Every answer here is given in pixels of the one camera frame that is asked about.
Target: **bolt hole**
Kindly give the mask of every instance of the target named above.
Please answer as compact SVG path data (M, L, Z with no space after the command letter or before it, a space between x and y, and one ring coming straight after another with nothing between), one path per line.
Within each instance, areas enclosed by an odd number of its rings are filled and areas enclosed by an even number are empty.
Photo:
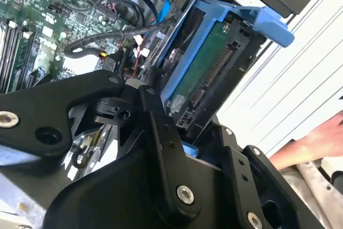
M109 77L108 79L112 83L119 83L119 80L117 78L115 78L115 77Z
M10 123L12 118L9 115L0 115L0 122L1 123Z
M54 145L62 140L62 133L54 127L40 127L35 132L36 139L43 144Z
M126 120L131 116L129 111L122 111L118 114L118 118L121 120Z
M169 126L169 125L167 125L166 123L163 125L163 128L165 128L167 131L169 131L169 130L170 130L170 126Z
M174 142L169 142L169 147L171 147L172 149L174 149L174 148L175 148Z
M258 224L259 224L259 222L257 221L257 219L256 219L255 217L253 217L251 220L252 220L252 222L253 222L255 225L258 225Z
M155 91L152 88L148 88L146 91L151 95L155 95Z
M190 198L191 197L191 195L186 190L182 190L182 195L185 196L186 198Z
M242 178L244 181L246 181L246 182L248 181L248 178L244 174L242 174Z

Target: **ram slot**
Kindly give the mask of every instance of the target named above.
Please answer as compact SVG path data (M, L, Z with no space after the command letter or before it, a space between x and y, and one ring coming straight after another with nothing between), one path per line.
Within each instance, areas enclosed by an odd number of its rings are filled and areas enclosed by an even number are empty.
M0 93L4 94L8 89L14 59L23 33L18 29L16 23L9 20L2 23L2 28L5 29L5 32L0 54Z
M21 68L20 75L18 77L18 82L16 85L16 90L21 90L25 88L25 79L27 77L27 74L29 73L30 67L29 67L29 61L31 57L31 52L32 52L32 46L35 38L35 33L30 37L28 40L27 45L21 50L21 55L20 59L24 60L23 61L23 66Z

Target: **red wire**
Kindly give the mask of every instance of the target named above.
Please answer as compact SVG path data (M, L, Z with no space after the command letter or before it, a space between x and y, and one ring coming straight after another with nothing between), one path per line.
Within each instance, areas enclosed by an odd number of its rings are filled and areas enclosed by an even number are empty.
M112 6L112 10L113 10L115 13L117 13L116 3L112 3L111 6Z
M131 76L131 78L134 78L136 76L137 73L137 66L138 66L138 61L139 61L139 55L140 55L140 51L137 54L137 58L136 58L136 62L135 62L135 69L133 71L133 75Z

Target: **silver screw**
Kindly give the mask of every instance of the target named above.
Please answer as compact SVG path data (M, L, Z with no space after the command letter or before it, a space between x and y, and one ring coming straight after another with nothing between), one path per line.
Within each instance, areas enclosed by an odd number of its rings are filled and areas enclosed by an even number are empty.
M0 111L0 128L12 128L19 123L19 117L12 112Z
M263 228L261 220L259 220L258 216L255 215L254 213L252 213L252 212L248 213L248 220L254 229L262 229Z
M155 95L155 91L152 88L148 88L146 91L151 95Z
M119 80L115 77L109 77L109 81L112 83L119 83Z
M194 194L190 188L185 185L180 185L176 189L176 193L180 201L184 204L191 205L194 202Z
M231 135L231 134L232 134L232 131L230 131L229 128L226 128L225 130L226 130L226 132L227 132L228 135Z
M253 148L252 150L256 155L258 155L258 156L261 155L261 152L258 149Z

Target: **black mounting arm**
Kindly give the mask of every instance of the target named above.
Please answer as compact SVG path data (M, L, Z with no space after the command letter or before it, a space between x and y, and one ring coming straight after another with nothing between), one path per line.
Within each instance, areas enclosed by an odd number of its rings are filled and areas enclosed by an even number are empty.
M0 198L37 228L322 228L227 128L212 123L199 159L187 156L160 96L137 80L101 70L2 95L0 106L0 183L12 191ZM56 189L73 139L103 124L119 127L117 160Z

